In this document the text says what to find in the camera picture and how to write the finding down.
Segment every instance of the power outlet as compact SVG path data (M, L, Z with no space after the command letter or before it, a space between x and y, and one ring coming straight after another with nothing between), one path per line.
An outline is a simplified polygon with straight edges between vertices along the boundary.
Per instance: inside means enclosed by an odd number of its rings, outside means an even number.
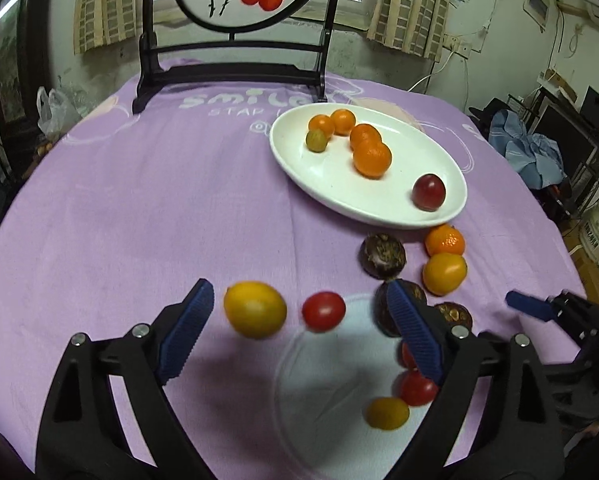
M457 53L464 59L470 57L470 51L473 50L473 44L470 41L463 40L459 42Z
M457 38L455 36L450 36L445 34L443 37L442 47L448 50L455 50L455 45L457 44Z

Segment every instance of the oval plate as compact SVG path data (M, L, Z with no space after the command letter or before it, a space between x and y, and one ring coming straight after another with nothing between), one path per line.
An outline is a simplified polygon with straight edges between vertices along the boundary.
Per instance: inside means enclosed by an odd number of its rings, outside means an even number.
M381 112L345 106L355 114L358 124L375 126L390 148L393 162L382 178L371 180L355 170L348 137L333 136L324 153L308 151L308 121L342 107L331 103L304 105L288 110L273 123L273 155L306 193L349 218L401 229L443 224L464 209L466 180L451 155L413 126ZM426 173L437 174L446 186L446 200L434 212L418 209L410 198L415 181Z

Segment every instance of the screw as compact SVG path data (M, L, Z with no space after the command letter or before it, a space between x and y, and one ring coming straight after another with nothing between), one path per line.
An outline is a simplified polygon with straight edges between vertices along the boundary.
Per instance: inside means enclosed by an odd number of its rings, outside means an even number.
M148 332L150 332L150 326L146 323L139 323L131 330L133 337L145 337L148 335Z
M526 334L516 335L515 342L521 347L528 346L529 344L531 344L531 340Z
M86 334L84 332L78 332L72 338L70 338L70 343L73 346L83 345L85 341L86 341Z
M457 339L466 339L468 334L470 334L470 330L464 325L455 325L453 328L451 328L451 333Z

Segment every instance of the tangerine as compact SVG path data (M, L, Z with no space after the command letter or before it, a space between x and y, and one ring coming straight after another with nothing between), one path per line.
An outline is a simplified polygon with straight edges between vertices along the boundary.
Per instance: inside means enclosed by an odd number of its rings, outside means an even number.
M393 155L388 146L377 140L367 139L361 142L353 152L355 169L363 176L379 178L388 170Z
M337 135L347 136L351 133L357 119L352 111L345 108L339 108L331 114L331 119L335 123L335 132Z
M429 231L424 240L429 256L438 253L451 253L462 256L466 250L464 236L452 225L442 224Z
M308 129L322 130L326 139L330 139L335 131L335 123L329 116L320 114L308 121Z
M377 128L366 123L354 126L351 130L351 137L349 138L353 152L355 151L355 148L365 140L381 142L381 135L377 131Z

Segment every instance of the curtain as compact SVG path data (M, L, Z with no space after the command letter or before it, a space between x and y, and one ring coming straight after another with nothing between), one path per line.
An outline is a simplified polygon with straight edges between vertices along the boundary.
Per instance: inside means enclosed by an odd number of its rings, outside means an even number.
M439 61L449 0L377 0L369 40Z
M73 52L134 38L135 0L75 0Z

